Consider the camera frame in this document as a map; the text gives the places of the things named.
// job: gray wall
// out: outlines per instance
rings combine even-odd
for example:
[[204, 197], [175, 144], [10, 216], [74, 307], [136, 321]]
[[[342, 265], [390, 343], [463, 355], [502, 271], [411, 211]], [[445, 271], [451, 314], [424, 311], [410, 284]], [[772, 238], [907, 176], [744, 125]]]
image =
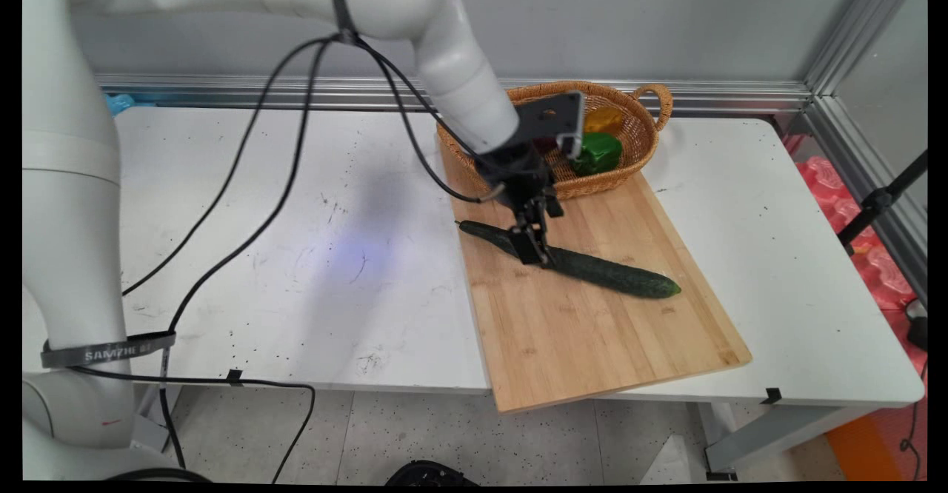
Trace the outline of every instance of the gray wall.
[[[928, 147], [928, 0], [905, 0], [836, 95], [893, 175]], [[927, 206], [927, 175], [908, 193]]]
[[[849, 0], [464, 0], [501, 78], [800, 79]], [[246, 13], [77, 17], [95, 71], [265, 75], [326, 24]], [[405, 42], [376, 46], [413, 74]], [[300, 61], [290, 74], [304, 74]], [[377, 75], [330, 50], [325, 76]]]

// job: white table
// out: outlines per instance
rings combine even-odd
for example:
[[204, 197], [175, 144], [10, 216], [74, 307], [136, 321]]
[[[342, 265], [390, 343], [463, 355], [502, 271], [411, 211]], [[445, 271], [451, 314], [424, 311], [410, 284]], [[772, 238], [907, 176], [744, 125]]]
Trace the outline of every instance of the white table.
[[[132, 108], [122, 145], [127, 286], [168, 254], [213, 199], [250, 111]], [[443, 172], [428, 115], [412, 114]], [[166, 328], [204, 270], [275, 206], [298, 112], [261, 115], [218, 209], [156, 277], [125, 298], [128, 332]], [[446, 194], [392, 113], [317, 112], [294, 192], [246, 254], [211, 278], [178, 325], [170, 374], [304, 381], [318, 388], [487, 392]], [[714, 470], [786, 449], [924, 388], [775, 131], [756, 119], [674, 118], [643, 170], [754, 361], [610, 395], [702, 406]], [[26, 371], [44, 330], [24, 291]], [[155, 374], [159, 355], [133, 369]], [[737, 432], [720, 403], [778, 406]]]

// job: blue object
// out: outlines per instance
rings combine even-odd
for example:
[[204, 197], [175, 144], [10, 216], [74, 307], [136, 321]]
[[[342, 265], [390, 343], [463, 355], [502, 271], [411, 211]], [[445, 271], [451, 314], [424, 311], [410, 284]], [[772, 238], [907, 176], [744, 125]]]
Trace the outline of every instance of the blue object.
[[128, 94], [105, 95], [105, 103], [109, 106], [109, 112], [112, 113], [113, 118], [133, 106], [155, 106], [153, 102], [135, 102], [135, 99]]

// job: wooden cutting board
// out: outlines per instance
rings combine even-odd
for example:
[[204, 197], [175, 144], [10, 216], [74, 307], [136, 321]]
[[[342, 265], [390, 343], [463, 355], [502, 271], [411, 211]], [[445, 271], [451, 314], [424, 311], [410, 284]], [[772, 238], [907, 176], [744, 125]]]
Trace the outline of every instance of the wooden cutting board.
[[[451, 187], [478, 194], [451, 153]], [[497, 203], [451, 200], [458, 221], [507, 229]], [[481, 351], [499, 412], [520, 412], [744, 365], [747, 346], [711, 291], [649, 183], [636, 173], [615, 190], [562, 203], [548, 221], [553, 247], [673, 278], [681, 293], [649, 300], [524, 266], [460, 232]]]

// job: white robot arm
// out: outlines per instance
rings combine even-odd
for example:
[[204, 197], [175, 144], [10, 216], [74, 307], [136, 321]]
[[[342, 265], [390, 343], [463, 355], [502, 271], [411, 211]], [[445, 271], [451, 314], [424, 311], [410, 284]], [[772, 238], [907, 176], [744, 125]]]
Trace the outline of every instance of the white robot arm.
[[[510, 144], [518, 132], [518, 112], [474, 40], [461, 0], [345, 3], [360, 34], [412, 42], [424, 90], [475, 152], [491, 153]], [[23, 281], [43, 314], [52, 350], [127, 338], [119, 287], [118, 136], [72, 32], [71, 10], [103, 14], [237, 10], [338, 24], [335, 4], [334, 0], [23, 0]], [[54, 108], [45, 102], [51, 95], [57, 98]], [[536, 182], [528, 183], [533, 192]], [[527, 223], [535, 220], [528, 217]], [[94, 367], [122, 374], [130, 369], [128, 359]], [[78, 473], [68, 476], [104, 478], [155, 465], [153, 454], [109, 456], [111, 467], [77, 463], [84, 462], [82, 458], [95, 460], [99, 449], [128, 448], [133, 425], [129, 382], [61, 369], [24, 375], [23, 395], [24, 476]], [[27, 462], [30, 454], [53, 452], [53, 440], [61, 444], [55, 446], [57, 454], [75, 449], [81, 456], [59, 470], [37, 458]], [[55, 460], [62, 463], [64, 458]]]

